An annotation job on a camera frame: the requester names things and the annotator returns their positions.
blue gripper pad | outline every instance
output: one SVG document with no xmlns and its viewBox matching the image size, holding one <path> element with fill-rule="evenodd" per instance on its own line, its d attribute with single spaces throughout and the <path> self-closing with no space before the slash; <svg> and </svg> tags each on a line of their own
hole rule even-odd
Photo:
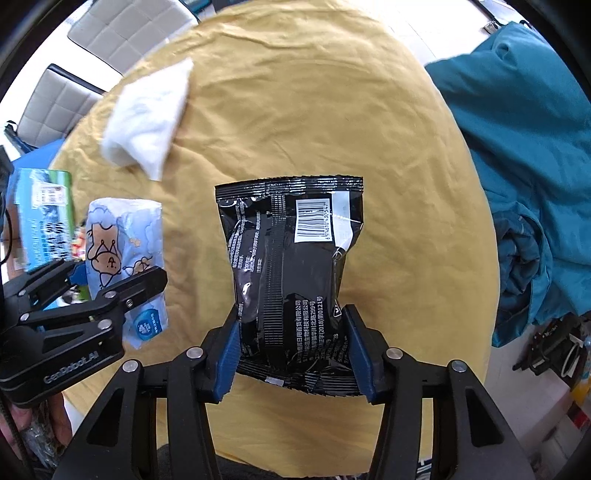
<svg viewBox="0 0 591 480">
<path fill-rule="evenodd" d="M 217 377 L 213 387 L 213 397 L 216 401 L 221 401 L 232 387 L 232 381 L 240 361 L 240 351 L 240 332 L 238 330 L 238 321 L 236 321 L 217 362 Z"/>
<path fill-rule="evenodd" d="M 70 274 L 70 281 L 73 285 L 88 285 L 85 262 L 80 262 L 74 267 L 74 271 Z"/>
<path fill-rule="evenodd" d="M 362 395 L 365 395 L 368 402 L 373 402 L 376 398 L 374 388 L 374 372 L 372 362 L 363 345 L 361 336 L 355 323 L 349 315 L 344 315 L 349 333 L 349 361 L 351 368 L 357 380 L 357 386 Z"/>
</svg>

white tissue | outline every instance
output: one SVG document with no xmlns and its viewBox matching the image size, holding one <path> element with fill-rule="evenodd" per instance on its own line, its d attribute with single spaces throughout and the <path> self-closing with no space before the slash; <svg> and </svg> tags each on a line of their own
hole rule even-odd
<svg viewBox="0 0 591 480">
<path fill-rule="evenodd" d="M 138 163 L 150 180 L 162 180 L 192 68 L 193 61 L 185 59 L 123 88 L 100 145 L 108 162 L 120 167 Z"/>
</svg>

cushioned chair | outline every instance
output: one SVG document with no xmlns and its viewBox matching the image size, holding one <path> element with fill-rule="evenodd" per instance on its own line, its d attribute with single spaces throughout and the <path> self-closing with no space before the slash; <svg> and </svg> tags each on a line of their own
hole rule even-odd
<svg viewBox="0 0 591 480">
<path fill-rule="evenodd" d="M 52 63 L 22 114 L 16 128 L 18 139 L 37 148 L 64 138 L 104 92 Z"/>
<path fill-rule="evenodd" d="M 68 38 L 125 74 L 147 53 L 196 24 L 178 0 L 98 0 Z"/>
</svg>

yellow cloth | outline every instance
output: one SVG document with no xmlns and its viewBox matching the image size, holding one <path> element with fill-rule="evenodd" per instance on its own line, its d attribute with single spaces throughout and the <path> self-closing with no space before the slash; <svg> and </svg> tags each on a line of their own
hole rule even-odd
<svg viewBox="0 0 591 480">
<path fill-rule="evenodd" d="M 161 183 L 99 153 L 123 85 L 190 56 L 186 111 Z M 73 174 L 78 220 L 100 197 L 163 204 L 170 327 L 126 358 L 174 358 L 226 319 L 232 273 L 214 186 L 283 175 L 359 175 L 365 226 L 339 300 L 415 358 L 464 359 L 483 379 L 498 301 L 491 214 L 429 76 L 387 27 L 337 1 L 254 1 L 142 61 L 82 119 L 53 168 Z M 68 390 L 87 412 L 117 365 Z M 238 375 L 208 406 L 218 453 L 284 476 L 367 471 L 382 408 Z M 430 454 L 425 410 L 422 455 Z M 165 414 L 158 414 L 165 441 Z"/>
</svg>

black snack bag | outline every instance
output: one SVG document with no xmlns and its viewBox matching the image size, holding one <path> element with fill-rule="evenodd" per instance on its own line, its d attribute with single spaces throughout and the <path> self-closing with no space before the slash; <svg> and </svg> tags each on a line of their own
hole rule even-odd
<svg viewBox="0 0 591 480">
<path fill-rule="evenodd" d="M 238 372 L 307 393 L 359 395 L 337 296 L 363 226 L 363 179 L 218 185 L 242 355 Z"/>
</svg>

